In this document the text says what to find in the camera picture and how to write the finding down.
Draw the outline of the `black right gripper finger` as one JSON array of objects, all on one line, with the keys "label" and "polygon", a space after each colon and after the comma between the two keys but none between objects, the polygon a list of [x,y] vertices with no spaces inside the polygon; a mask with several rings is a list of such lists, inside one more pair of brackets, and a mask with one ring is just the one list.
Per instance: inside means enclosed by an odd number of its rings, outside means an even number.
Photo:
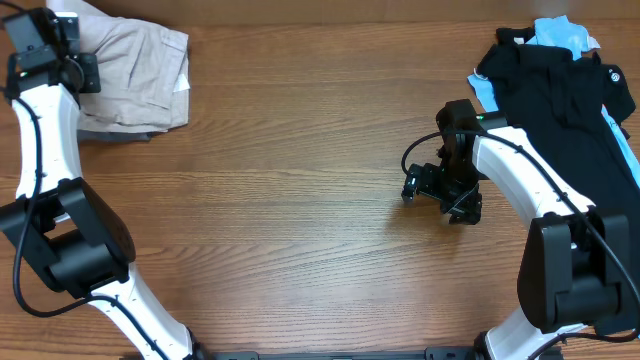
[{"label": "black right gripper finger", "polygon": [[419,192],[421,185],[421,175],[423,167],[412,164],[406,173],[405,182],[402,188],[401,197],[405,203],[410,203]]},{"label": "black right gripper finger", "polygon": [[476,225],[481,219],[482,195],[474,187],[456,198],[447,209],[450,225]]}]

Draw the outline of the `beige shorts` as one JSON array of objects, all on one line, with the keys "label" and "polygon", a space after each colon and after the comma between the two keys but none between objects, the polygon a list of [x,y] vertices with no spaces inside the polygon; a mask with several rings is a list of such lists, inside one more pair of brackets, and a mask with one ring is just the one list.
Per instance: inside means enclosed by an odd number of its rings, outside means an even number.
[{"label": "beige shorts", "polygon": [[80,96],[79,128],[90,132],[166,132],[189,121],[188,35],[112,17],[80,0],[48,0],[79,18],[80,51],[97,57],[101,91]]}]

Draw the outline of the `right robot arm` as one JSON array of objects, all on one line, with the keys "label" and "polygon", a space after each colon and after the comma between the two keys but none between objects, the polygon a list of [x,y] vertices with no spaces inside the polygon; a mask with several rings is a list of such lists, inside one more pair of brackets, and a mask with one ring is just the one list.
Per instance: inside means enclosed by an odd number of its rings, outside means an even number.
[{"label": "right robot arm", "polygon": [[569,339],[626,343],[631,333],[599,330],[609,320],[639,314],[639,288],[630,272],[627,218],[596,207],[536,152],[526,132],[500,112],[478,113],[468,99],[436,115],[443,141],[437,165],[403,165],[402,198],[435,199],[452,224],[481,218],[479,182],[492,181],[528,235],[517,278],[518,308],[471,346],[429,347],[428,359],[560,359]]}]

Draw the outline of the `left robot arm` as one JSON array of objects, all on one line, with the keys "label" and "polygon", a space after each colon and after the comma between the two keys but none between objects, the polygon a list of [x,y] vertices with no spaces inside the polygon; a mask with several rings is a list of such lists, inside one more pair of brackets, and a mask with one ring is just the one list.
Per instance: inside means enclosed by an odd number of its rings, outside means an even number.
[{"label": "left robot arm", "polygon": [[1,208],[1,231],[15,247],[18,305],[52,318],[89,304],[143,359],[209,358],[154,296],[126,225],[83,178],[80,97],[101,84],[95,55],[80,50],[77,14],[16,7],[1,24],[16,49],[1,93],[19,120],[21,175],[15,201]]}]

